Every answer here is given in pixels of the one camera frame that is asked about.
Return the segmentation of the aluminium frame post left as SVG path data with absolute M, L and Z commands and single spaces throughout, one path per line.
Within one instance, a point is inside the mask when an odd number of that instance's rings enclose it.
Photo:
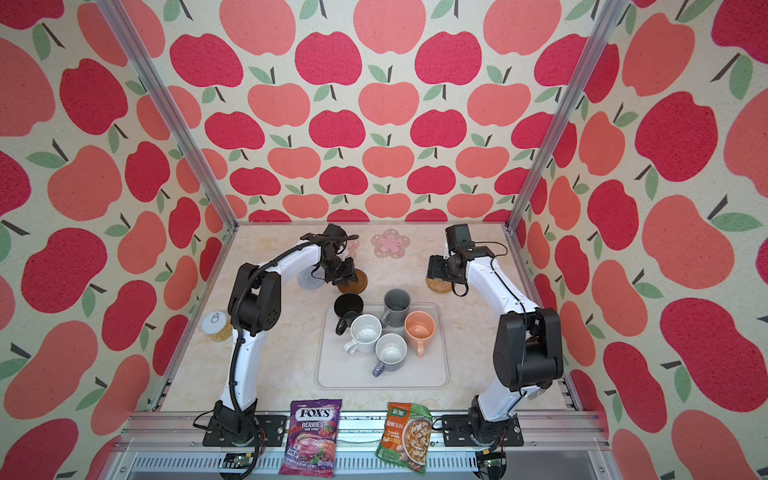
M 144 82 L 153 103 L 200 181 L 205 194 L 222 219 L 224 229 L 227 232 L 236 232 L 239 226 L 238 220 L 220 189 L 205 156 L 192 137 L 187 122 L 172 94 L 155 68 L 127 10 L 120 1 L 97 1 L 96 4 L 124 53 L 131 61 L 137 76 Z

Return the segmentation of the pink flower silicone coaster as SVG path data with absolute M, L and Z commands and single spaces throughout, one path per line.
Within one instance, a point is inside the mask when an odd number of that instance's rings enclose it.
M 387 229 L 381 234 L 373 235 L 371 243 L 376 257 L 401 259 L 410 245 L 410 239 L 395 229 Z

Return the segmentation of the orange pink mug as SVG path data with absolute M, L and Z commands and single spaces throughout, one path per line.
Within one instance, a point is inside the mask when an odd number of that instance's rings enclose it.
M 406 317 L 404 326 L 407 345 L 423 358 L 436 332 L 435 319 L 427 312 L 413 311 Z

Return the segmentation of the round grey coaster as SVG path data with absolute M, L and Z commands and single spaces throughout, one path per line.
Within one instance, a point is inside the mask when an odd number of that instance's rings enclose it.
M 325 284 L 325 271 L 320 266 L 310 266 L 298 274 L 297 282 L 303 290 L 319 289 Z

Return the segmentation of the aluminium frame post right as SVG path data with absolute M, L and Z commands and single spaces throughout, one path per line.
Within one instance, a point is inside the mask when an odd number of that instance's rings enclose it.
M 510 218 L 505 224 L 505 233 L 513 234 L 536 187 L 543 176 L 548 162 L 553 158 L 555 147 L 558 145 L 565 128 L 570 121 L 571 113 L 581 100 L 586 99 L 586 85 L 594 73 L 600 57 L 611 39 L 620 17 L 630 2 L 627 0 L 602 1 L 603 8 L 599 11 L 585 47 L 575 66 L 568 85 L 563 91 L 562 98 L 557 104 L 557 110 L 545 134 L 542 146 L 533 157 L 528 176 L 521 192 L 516 197 Z

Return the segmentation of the purple Fox's berries candy bag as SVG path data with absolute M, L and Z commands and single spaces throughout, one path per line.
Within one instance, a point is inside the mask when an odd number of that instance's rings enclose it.
M 294 400 L 279 475 L 332 478 L 341 399 Z

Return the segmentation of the aluminium front frame rail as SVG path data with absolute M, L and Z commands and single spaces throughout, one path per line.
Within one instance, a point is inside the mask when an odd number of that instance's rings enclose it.
M 259 457 L 250 447 L 203 444 L 195 412 L 133 415 L 109 449 L 100 479 L 218 479 L 246 469 L 254 479 L 276 479 L 284 444 Z M 417 473 L 379 459 L 383 411 L 345 411 L 337 439 L 338 479 L 415 479 Z M 596 415 L 574 410 L 521 410 L 511 438 L 497 449 L 448 446 L 433 433 L 428 479 L 618 479 L 621 474 Z

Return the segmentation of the round woven rattan coaster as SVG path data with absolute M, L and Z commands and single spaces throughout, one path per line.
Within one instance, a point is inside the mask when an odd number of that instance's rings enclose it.
M 438 294 L 448 294 L 453 291 L 453 284 L 438 278 L 426 278 L 427 287 Z

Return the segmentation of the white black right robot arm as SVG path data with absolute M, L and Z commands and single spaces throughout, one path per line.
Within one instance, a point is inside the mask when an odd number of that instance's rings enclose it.
M 495 379 L 468 411 L 479 444 L 503 436 L 526 399 L 549 389 L 564 373 L 561 319 L 523 294 L 491 256 L 432 255 L 427 277 L 478 291 L 498 315 L 492 351 Z

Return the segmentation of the white mug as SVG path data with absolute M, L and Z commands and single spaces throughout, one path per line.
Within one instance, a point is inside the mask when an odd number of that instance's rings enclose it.
M 370 314 L 358 316 L 350 326 L 352 339 L 345 344 L 345 352 L 349 355 L 355 352 L 373 353 L 382 330 L 381 321 L 376 316 Z

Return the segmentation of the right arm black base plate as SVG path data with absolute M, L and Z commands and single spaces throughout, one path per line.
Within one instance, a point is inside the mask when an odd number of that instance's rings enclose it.
M 521 447 L 525 441 L 516 416 L 488 422 L 469 414 L 443 415 L 440 418 L 444 445 L 447 447 Z

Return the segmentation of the round brown wooden coaster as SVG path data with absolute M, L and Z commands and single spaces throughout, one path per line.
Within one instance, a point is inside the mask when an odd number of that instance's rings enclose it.
M 338 290 L 344 294 L 352 293 L 359 295 L 364 292 L 368 285 L 367 275 L 360 269 L 355 270 L 355 275 L 356 277 L 349 280 L 345 285 L 338 285 Z

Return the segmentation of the yellow jar white lid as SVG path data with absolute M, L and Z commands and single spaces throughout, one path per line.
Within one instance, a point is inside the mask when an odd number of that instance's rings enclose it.
M 206 315 L 200 322 L 200 329 L 214 342 L 230 339 L 233 331 L 229 316 L 223 311 L 214 311 Z

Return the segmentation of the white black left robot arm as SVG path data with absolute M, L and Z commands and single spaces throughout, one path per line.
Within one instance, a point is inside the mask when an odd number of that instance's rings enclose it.
M 356 235 L 306 234 L 301 241 L 261 264 L 245 263 L 237 272 L 228 313 L 234 328 L 227 383 L 214 407 L 212 426 L 237 437 L 254 437 L 258 427 L 247 410 L 256 405 L 256 376 L 267 333 L 278 322 L 282 286 L 310 268 L 324 270 L 323 281 L 333 285 L 356 280 L 354 261 L 343 258 L 346 244 Z

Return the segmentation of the lavender mug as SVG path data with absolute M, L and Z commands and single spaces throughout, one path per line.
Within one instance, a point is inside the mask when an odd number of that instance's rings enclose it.
M 406 340 L 397 333 L 383 334 L 375 348 L 377 364 L 372 370 L 374 377 L 381 376 L 384 372 L 398 370 L 404 363 L 408 353 Z

